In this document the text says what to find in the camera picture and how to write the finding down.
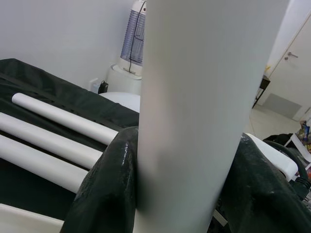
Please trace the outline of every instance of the black tarp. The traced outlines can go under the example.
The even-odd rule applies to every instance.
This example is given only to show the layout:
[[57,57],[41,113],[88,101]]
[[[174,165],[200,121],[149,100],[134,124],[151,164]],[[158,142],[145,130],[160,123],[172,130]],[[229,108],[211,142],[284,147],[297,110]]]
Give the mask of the black tarp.
[[121,130],[83,180],[61,233],[132,233],[138,127]]
[[311,233],[311,212],[246,134],[221,199],[233,233]]
[[[130,109],[19,60],[0,60],[0,112],[97,150],[104,152],[106,149],[105,145],[91,138],[12,104],[11,98],[17,92],[115,130],[138,125],[138,113]],[[4,132],[0,131],[0,134],[21,141]],[[0,203],[58,219],[65,218],[75,197],[74,193],[3,159],[0,159],[0,183]]]

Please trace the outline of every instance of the door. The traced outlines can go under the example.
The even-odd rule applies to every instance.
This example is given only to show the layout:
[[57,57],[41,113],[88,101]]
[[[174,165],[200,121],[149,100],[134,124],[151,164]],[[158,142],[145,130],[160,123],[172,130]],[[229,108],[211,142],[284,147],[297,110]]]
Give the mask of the door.
[[270,76],[259,104],[294,120],[311,106],[311,19],[285,52]]

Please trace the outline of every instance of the white tube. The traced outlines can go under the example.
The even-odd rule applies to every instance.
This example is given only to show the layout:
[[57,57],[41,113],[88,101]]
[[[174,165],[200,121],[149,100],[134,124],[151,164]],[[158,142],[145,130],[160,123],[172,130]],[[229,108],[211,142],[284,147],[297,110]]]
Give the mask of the white tube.
[[63,224],[56,218],[0,204],[1,233],[59,233]]
[[91,169],[102,152],[0,113],[0,130]]
[[77,193],[87,171],[0,135],[0,158]]
[[206,233],[287,3],[148,2],[138,232]]
[[289,182],[294,175],[298,172],[297,164],[287,157],[285,154],[274,149],[267,143],[261,141],[259,138],[247,133],[247,135],[253,140],[261,153],[285,176]]
[[60,108],[56,108],[50,104],[36,100],[35,98],[26,96],[22,93],[16,93],[13,95],[12,102],[63,126],[93,138],[105,145],[109,145],[118,133],[117,131],[106,126],[97,124]]

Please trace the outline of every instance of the tiled floor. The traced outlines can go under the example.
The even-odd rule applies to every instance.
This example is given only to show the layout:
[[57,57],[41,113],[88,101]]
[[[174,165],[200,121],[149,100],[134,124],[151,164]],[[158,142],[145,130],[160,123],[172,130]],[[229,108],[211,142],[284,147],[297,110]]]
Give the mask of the tiled floor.
[[295,133],[299,129],[299,122],[256,105],[250,113],[244,132],[263,140],[273,134]]

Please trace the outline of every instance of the white roll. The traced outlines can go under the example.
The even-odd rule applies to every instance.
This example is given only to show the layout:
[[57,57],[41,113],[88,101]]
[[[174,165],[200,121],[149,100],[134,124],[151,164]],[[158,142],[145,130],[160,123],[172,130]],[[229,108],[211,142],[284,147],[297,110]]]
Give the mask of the white roll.
[[0,113],[0,130],[91,169],[102,152]]
[[140,233],[207,232],[287,3],[148,2]]
[[109,145],[118,133],[117,131],[112,130],[106,126],[69,113],[50,104],[36,100],[35,98],[26,96],[22,93],[16,93],[13,95],[12,102],[52,121],[55,121],[58,124],[93,138],[105,145]]
[[87,171],[0,135],[0,158],[77,193]]

